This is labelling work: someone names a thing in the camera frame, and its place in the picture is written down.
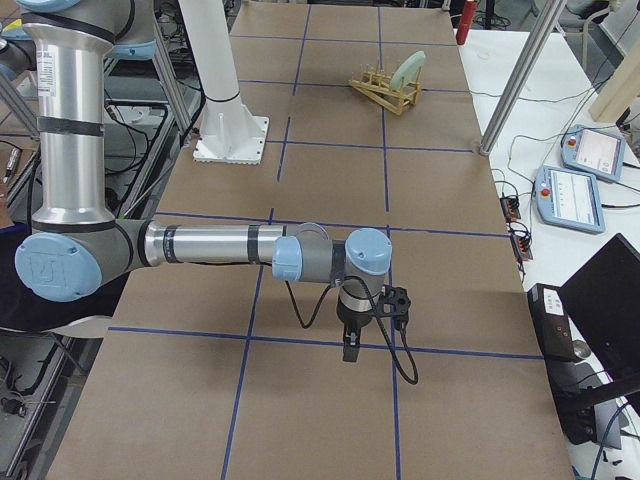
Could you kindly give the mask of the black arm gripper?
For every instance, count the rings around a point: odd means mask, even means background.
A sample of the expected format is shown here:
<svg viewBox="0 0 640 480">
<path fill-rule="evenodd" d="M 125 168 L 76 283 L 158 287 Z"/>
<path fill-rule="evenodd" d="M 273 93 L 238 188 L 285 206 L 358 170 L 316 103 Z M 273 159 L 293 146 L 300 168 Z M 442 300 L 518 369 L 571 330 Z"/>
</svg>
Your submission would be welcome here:
<svg viewBox="0 0 640 480">
<path fill-rule="evenodd" d="M 344 362 L 356 362 L 360 351 L 361 329 L 374 319 L 371 309 L 364 312 L 352 310 L 338 300 L 336 312 L 343 323 L 343 357 Z"/>
</svg>

